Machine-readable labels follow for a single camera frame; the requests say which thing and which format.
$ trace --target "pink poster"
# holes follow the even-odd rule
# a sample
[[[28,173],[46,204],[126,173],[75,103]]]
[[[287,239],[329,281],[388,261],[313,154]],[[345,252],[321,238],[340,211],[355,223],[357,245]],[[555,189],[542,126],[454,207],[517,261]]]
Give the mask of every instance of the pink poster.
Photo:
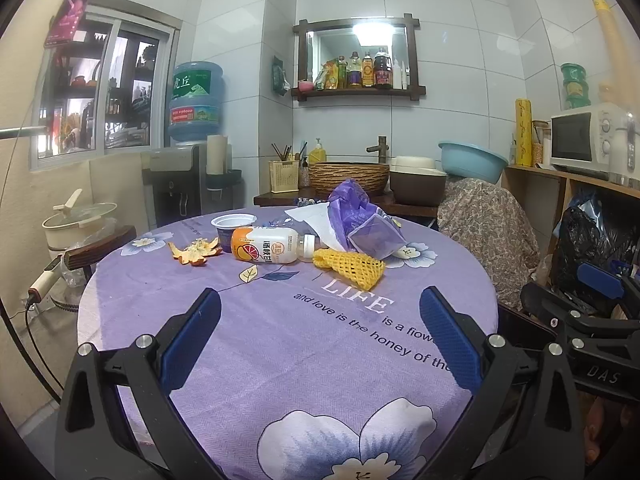
[[[44,42],[45,48],[73,41],[80,19],[84,15],[86,3],[87,0],[64,0],[62,2]]]

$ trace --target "purple plastic bag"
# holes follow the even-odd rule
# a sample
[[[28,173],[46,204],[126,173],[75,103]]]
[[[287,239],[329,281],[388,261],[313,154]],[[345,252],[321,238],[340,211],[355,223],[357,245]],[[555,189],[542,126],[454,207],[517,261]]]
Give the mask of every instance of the purple plastic bag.
[[[329,222],[340,245],[383,259],[406,244],[393,220],[375,204],[355,180],[339,184],[329,196]]]

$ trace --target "flower print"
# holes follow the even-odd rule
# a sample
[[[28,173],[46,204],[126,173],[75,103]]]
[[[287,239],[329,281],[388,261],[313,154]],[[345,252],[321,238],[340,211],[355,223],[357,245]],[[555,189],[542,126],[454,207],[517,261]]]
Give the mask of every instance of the flower print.
[[[429,267],[435,263],[436,256],[425,244],[411,242],[400,247],[391,256],[385,258],[385,264],[389,269],[395,269],[407,264],[409,267]]]
[[[271,480],[411,480],[426,464],[420,446],[436,429],[429,406],[400,398],[356,434],[340,420],[297,410],[269,424],[258,462]]]
[[[156,249],[161,249],[166,245],[165,240],[168,240],[172,236],[174,236],[173,233],[144,233],[137,240],[133,240],[125,245],[120,251],[120,256],[131,256],[132,254],[138,254],[140,251],[150,253]]]

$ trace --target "blue gripper pad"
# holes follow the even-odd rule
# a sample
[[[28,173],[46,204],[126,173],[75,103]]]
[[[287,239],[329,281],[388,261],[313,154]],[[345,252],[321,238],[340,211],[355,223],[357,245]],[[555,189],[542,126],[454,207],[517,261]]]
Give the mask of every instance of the blue gripper pad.
[[[222,302],[213,289],[207,289],[190,308],[191,315],[162,354],[160,387],[169,395],[184,386],[193,366],[220,321]]]
[[[618,300],[625,295],[625,289],[617,276],[591,264],[580,264],[578,280],[589,285],[610,300]]]
[[[439,294],[425,288],[420,296],[420,317],[447,362],[458,386],[475,395],[482,383],[480,356],[456,323],[452,307]]]

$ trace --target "microwave oven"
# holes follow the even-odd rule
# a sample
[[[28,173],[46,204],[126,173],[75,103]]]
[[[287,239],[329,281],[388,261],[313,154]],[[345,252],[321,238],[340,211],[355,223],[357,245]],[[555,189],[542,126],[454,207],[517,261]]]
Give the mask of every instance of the microwave oven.
[[[609,151],[627,116],[613,103],[572,108],[551,117],[551,164],[577,173],[609,173]]]

